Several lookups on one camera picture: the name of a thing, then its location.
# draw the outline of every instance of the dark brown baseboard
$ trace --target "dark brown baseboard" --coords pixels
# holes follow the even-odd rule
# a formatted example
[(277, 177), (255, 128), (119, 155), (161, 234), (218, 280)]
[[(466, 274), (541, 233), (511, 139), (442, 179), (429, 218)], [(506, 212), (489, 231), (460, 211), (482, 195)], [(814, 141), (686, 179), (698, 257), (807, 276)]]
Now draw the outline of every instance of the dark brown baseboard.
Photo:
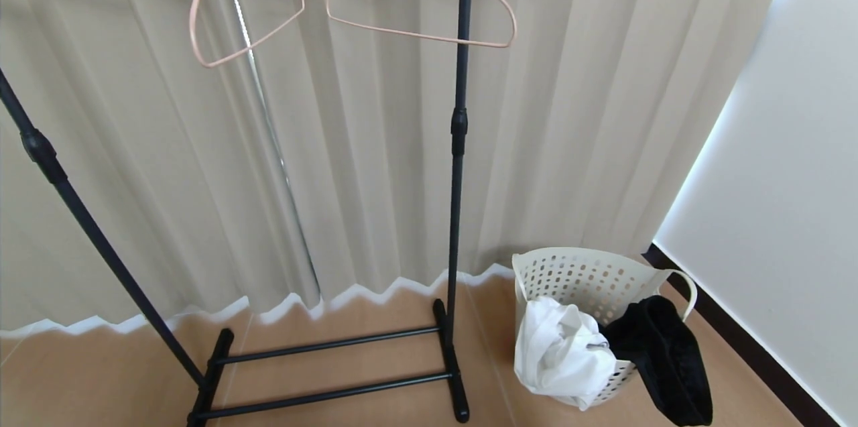
[[(643, 254), (644, 258), (659, 269), (680, 270), (673, 260), (653, 244), (649, 251)], [(673, 275), (669, 282), (688, 299), (688, 286), (686, 282)], [(839, 427), (839, 424), (828, 415), (821, 405), (815, 402), (804, 388), (784, 370), (780, 363), (773, 359), (772, 355), (765, 350), (753, 337), (739, 326), (733, 318), (709, 296), (705, 290), (698, 287), (698, 302), (696, 310), (706, 321), (727, 341), (727, 344), (745, 360), (745, 363), (753, 369), (759, 378), (775, 393), (778, 399), (793, 412), (793, 415), (802, 425), (813, 427)]]

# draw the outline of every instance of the curtain gap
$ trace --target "curtain gap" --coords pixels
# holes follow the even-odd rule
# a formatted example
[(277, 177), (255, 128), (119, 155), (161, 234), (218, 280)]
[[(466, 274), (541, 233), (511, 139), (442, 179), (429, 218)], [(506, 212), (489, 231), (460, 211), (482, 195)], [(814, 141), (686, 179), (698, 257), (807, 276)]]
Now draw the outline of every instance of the curtain gap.
[[(245, 15), (241, 11), (241, 3), (239, 0), (233, 0), (233, 5), (235, 7), (235, 15), (239, 21), (239, 27), (241, 29), (242, 40), (245, 42), (245, 46), (251, 45), (251, 34), (246, 26)], [(250, 50), (246, 54), (247, 62), (251, 66), (251, 76), (253, 76), (253, 83), (255, 85), (255, 93), (257, 93), (257, 100), (261, 106), (261, 110), (263, 110), (263, 116), (265, 117), (265, 125), (267, 128), (267, 136), (273, 145), (273, 149), (277, 154), (277, 161), (280, 163), (279, 171), (281, 173), (281, 177), (283, 183), (286, 186), (286, 194), (288, 197), (289, 206), (291, 209), (292, 215), (295, 216), (295, 222), (298, 224), (298, 235), (301, 238), (301, 247), (304, 248), (304, 255), (307, 258), (307, 264), (310, 265), (310, 271), (313, 274), (313, 281), (316, 283), (316, 293), (318, 293), (319, 298), (322, 297), (322, 289), (319, 286), (318, 276), (316, 276), (316, 266), (313, 265), (313, 259), (310, 255), (310, 249), (307, 247), (307, 240), (304, 236), (304, 227), (301, 225), (301, 218), (298, 216), (298, 207), (295, 205), (295, 196), (292, 194), (292, 185), (289, 183), (289, 172), (286, 167), (286, 161), (283, 159), (283, 152), (280, 147), (280, 141), (277, 137), (276, 128), (273, 126), (273, 121), (271, 119), (271, 113), (269, 112), (269, 107), (267, 106), (267, 101), (265, 99), (265, 92), (263, 90), (263, 84), (261, 83), (261, 77), (259, 75), (259, 69), (257, 67), (257, 61), (255, 60), (255, 56), (253, 50)]]

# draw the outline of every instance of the pleated curtain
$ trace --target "pleated curtain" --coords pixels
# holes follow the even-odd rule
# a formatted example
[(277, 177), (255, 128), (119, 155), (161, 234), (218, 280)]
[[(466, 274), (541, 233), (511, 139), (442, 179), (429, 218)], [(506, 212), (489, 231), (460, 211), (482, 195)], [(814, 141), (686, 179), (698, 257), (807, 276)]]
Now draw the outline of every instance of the pleated curtain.
[[(548, 245), (646, 249), (770, 0), (508, 0), (472, 48), (460, 266)], [(209, 58), (300, 0), (202, 0)], [(447, 266), (456, 46), (330, 21), (324, 0), (217, 69), (190, 0), (0, 0), (0, 64), (163, 315), (313, 306)], [(456, 35), (457, 0), (331, 0)], [(496, 0), (471, 35), (505, 42)], [(138, 313), (0, 115), (0, 327)]]

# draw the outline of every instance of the laundry basket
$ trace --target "laundry basket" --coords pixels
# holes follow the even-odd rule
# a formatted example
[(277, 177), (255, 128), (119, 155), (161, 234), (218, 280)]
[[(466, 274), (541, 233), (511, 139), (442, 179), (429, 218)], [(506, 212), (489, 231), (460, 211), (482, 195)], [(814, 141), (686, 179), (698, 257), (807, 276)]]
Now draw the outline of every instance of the laundry basket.
[[(668, 277), (676, 273), (688, 282), (690, 301), (682, 315), (688, 318), (696, 302), (696, 286), (688, 275), (677, 270), (656, 270), (634, 259), (582, 247), (543, 247), (524, 254), (513, 254), (515, 271), (515, 331), (521, 326), (528, 300), (551, 296), (561, 305), (574, 304), (601, 325), (625, 314), (629, 304), (656, 295)], [(607, 386), (592, 406), (610, 400), (632, 375), (635, 365), (617, 360)], [(571, 397), (555, 397), (576, 405)]]

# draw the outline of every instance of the floor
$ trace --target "floor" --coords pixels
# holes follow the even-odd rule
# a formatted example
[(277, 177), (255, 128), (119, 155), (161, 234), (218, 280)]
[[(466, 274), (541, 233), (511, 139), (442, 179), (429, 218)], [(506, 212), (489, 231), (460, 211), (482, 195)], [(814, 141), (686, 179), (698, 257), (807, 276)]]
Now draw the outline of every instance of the floor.
[[(442, 284), (436, 295), (446, 289)], [(684, 300), (662, 289), (677, 304)], [(399, 290), (384, 305), (358, 298), (310, 319), (292, 308), (264, 324), (248, 310), (221, 324), (184, 317), (180, 341), (204, 369), (221, 327), (235, 332), (233, 353), (432, 325), (431, 298)], [(515, 298), (512, 280), (460, 283), (456, 296), (456, 352), (471, 406), (471, 425), (669, 426), (640, 378), (619, 396), (587, 412), (528, 393), (512, 371)], [(798, 426), (799, 422), (698, 315), (698, 338), (715, 403), (715, 423)], [(0, 341), (0, 424), (19, 426), (181, 426), (196, 396), (194, 384), (149, 327), (127, 334), (101, 327), (77, 336), (54, 330), (22, 341)], [(233, 364), (224, 371), (216, 406), (312, 393), (442, 369), (434, 334), (355, 345), (298, 356)], [(269, 425), (457, 425), (445, 381), (329, 400), (279, 411), (210, 421), (221, 427)]]

